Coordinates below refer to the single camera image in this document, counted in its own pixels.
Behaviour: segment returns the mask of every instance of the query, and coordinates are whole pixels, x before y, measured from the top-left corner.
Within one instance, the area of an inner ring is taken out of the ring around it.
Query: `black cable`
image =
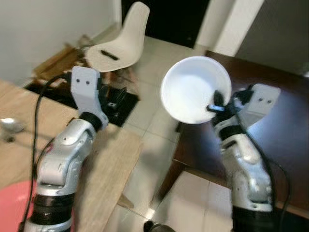
[[[237,119],[237,122],[239,123],[241,129],[245,132],[245,134],[248,136],[248,138],[250,139],[250,141],[253,143],[253,145],[256,147],[256,149],[258,150],[258,152],[260,153],[262,159],[263,159],[263,162],[264,162],[264,165],[267,169],[267,172],[270,176],[270,179],[271,179],[271,187],[272,187],[272,208],[273,208],[273,212],[275,212],[275,209],[276,209],[276,189],[275,189],[275,178],[273,176],[273,172],[272,172],[272,169],[270,167],[270,162],[275,164],[276,166],[278,166],[281,171],[283,172],[284,176],[285,176],[285,179],[286,179],[286,182],[287,182],[287,186],[288,186],[288,191],[287,191],[287,197],[284,201],[284,204],[283,204],[283,208],[282,208],[282,212],[281,212],[281,216],[280,216],[280,221],[279,221],[279,231],[281,232],[282,231],[282,224],[283,224],[283,219],[284,219],[284,214],[286,212],[286,209],[289,205],[289,202],[291,200],[291,194],[292,194],[292,185],[291,185],[291,179],[288,175],[288,173],[284,170],[284,168],[278,164],[276,161],[274,161],[273,159],[271,158],[268,158],[265,153],[263,152],[263,150],[261,149],[261,147],[256,143],[256,141],[254,140],[254,138],[247,132],[247,130],[245,129],[245,127],[243,126],[242,124],[242,121],[238,115],[238,112],[236,110],[236,107],[235,107],[235,94],[232,96],[232,107],[233,107],[233,110],[234,110],[234,114],[236,116],[236,119]]]
[[[59,78],[62,78],[62,76],[56,76],[52,79],[50,79],[49,81],[47,81],[47,83],[43,86],[40,95],[37,99],[37,103],[35,106],[35,112],[34,112],[34,137],[33,137],[33,144],[32,144],[32,156],[31,156],[31,184],[30,184],[30,191],[29,191],[29,198],[28,198],[28,202],[26,205],[26,209],[25,209],[25,213],[23,216],[23,220],[22,222],[19,224],[19,228],[18,231],[22,232],[24,231],[24,227],[25,227],[25,223],[27,220],[27,216],[29,213],[29,208],[30,208],[30,203],[31,203],[31,198],[32,198],[32,194],[33,194],[33,183],[34,183],[34,168],[35,168],[35,154],[36,154],[36,144],[37,144],[37,137],[38,137],[38,118],[39,118],[39,107],[43,98],[43,94],[46,91],[46,89],[56,80],[58,80]]]

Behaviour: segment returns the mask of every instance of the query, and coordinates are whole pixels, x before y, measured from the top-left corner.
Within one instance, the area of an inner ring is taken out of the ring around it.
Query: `pink object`
[[[0,231],[16,232],[19,223],[23,219],[30,181],[23,181],[12,184],[0,190]],[[29,216],[33,210],[33,203],[30,205]],[[74,217],[71,232],[74,231]]]

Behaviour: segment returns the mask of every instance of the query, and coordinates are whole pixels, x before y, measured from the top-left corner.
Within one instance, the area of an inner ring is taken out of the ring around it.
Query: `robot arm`
[[[217,113],[212,123],[222,140],[221,153],[231,187],[235,232],[274,231],[271,179],[263,168],[258,150],[243,130],[267,115],[279,94],[278,88],[262,84],[236,93],[244,105],[237,109],[241,125],[234,99],[223,106],[222,97],[217,92],[214,102],[218,105],[207,107]]]
[[[26,221],[26,232],[70,231],[82,163],[91,152],[97,131],[108,124],[98,100],[98,81],[99,72],[73,68],[71,92],[80,116],[54,139],[39,164],[34,208]]]

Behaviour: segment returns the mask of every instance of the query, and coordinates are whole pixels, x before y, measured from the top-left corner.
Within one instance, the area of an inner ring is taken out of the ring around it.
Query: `white floor tile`
[[[166,72],[175,61],[160,55],[144,51],[140,60],[133,65],[133,70],[140,81],[161,86]]]
[[[150,218],[150,202],[165,178],[176,144],[148,132],[143,141],[143,150],[124,195],[134,204],[133,211]]]
[[[199,56],[204,56],[208,49],[209,49],[209,47],[199,45],[199,44],[195,44],[195,46],[194,46],[194,50],[197,53],[199,53]]]
[[[124,129],[128,130],[128,131],[131,131],[133,133],[136,133],[137,135],[139,135],[140,137],[142,137],[145,133],[145,130],[142,130],[141,128],[138,128],[138,127],[135,127],[135,126],[132,126],[128,123],[125,123],[124,126],[123,126]]]
[[[176,232],[202,232],[208,187],[208,180],[183,172],[152,220]]]
[[[142,232],[146,221],[146,218],[116,205],[104,232]]]
[[[189,47],[154,39],[148,36],[145,37],[144,51],[159,55],[165,59],[173,60],[174,62],[186,57],[204,55],[204,51],[200,49],[200,47],[197,47],[197,49],[194,50]]]
[[[179,136],[179,133],[175,132],[177,123],[163,107],[160,107],[154,114],[147,131],[177,142]]]
[[[140,82],[139,86],[141,101],[137,103],[131,112],[127,123],[145,130],[160,106],[159,87],[143,82]]]
[[[233,227],[230,190],[210,182],[203,232],[230,232]]]

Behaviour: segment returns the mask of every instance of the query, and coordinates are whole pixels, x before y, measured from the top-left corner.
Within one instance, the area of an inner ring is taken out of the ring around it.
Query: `white bowl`
[[[188,124],[204,123],[215,113],[206,106],[213,104],[215,90],[227,104],[231,96],[231,81],[225,68],[208,57],[189,57],[174,64],[161,85],[161,101],[176,120]]]

